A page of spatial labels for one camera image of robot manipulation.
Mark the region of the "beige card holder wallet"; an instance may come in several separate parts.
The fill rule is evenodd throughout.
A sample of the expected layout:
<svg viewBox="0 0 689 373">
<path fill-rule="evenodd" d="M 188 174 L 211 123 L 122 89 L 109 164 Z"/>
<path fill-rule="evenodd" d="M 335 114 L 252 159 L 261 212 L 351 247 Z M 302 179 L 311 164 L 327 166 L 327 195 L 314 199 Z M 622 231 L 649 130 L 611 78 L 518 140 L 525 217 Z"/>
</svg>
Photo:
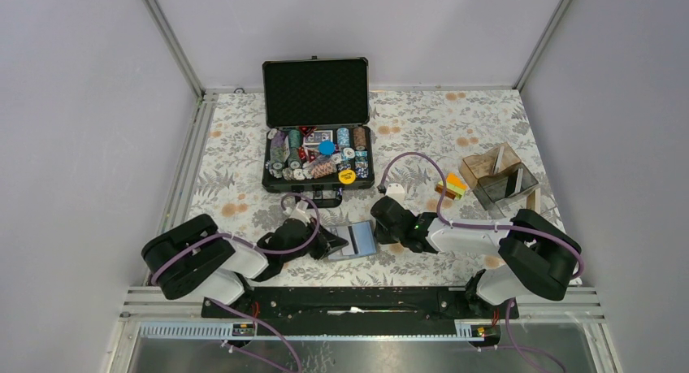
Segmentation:
<svg viewBox="0 0 689 373">
<path fill-rule="evenodd" d="M 330 261 L 364 258 L 378 252 L 374 237 L 374 224 L 370 220 L 329 227 L 328 231 L 347 242 L 343 248 L 337 249 L 327 256 Z"/>
</svg>

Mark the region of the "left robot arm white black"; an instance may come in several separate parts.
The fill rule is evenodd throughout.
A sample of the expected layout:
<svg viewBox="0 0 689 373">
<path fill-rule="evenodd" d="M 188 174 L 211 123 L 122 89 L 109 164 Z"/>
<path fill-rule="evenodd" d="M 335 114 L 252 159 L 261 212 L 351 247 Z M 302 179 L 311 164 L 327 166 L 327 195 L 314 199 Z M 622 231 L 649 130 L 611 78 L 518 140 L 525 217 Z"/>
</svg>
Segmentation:
<svg viewBox="0 0 689 373">
<path fill-rule="evenodd" d="M 241 317 L 252 306 L 244 279 L 270 280 L 294 259 L 325 259 L 348 244 L 308 215 L 286 219 L 252 244 L 220 231 L 217 223 L 203 214 L 146 243 L 141 256 L 151 272 L 151 283 L 166 299 L 216 294 L 231 316 Z"/>
</svg>

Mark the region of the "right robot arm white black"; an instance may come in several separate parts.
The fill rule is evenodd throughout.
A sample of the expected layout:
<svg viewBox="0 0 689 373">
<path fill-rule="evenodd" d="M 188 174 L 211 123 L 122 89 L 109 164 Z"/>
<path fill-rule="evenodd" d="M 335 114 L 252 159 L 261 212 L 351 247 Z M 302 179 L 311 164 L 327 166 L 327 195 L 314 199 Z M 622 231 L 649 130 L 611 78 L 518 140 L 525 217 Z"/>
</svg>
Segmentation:
<svg viewBox="0 0 689 373">
<path fill-rule="evenodd" d="M 452 222 L 435 212 L 418 215 L 391 197 L 371 208 L 375 238 L 399 243 L 414 253 L 462 252 L 497 256 L 503 265 L 481 270 L 465 286 L 466 307 L 476 317 L 489 316 L 514 297 L 564 298 L 570 281 L 583 272 L 580 245 L 533 210 L 511 219 Z"/>
</svg>

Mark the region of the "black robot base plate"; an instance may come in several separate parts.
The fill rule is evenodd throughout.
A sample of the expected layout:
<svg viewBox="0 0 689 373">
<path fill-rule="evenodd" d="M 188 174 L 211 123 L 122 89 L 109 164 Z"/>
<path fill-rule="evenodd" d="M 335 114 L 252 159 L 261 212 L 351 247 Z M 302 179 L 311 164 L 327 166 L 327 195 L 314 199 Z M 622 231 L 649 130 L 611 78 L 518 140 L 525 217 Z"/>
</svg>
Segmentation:
<svg viewBox="0 0 689 373">
<path fill-rule="evenodd" d="M 450 287 L 256 287 L 230 307 L 285 336 L 456 336 L 460 323 L 517 319 Z"/>
</svg>

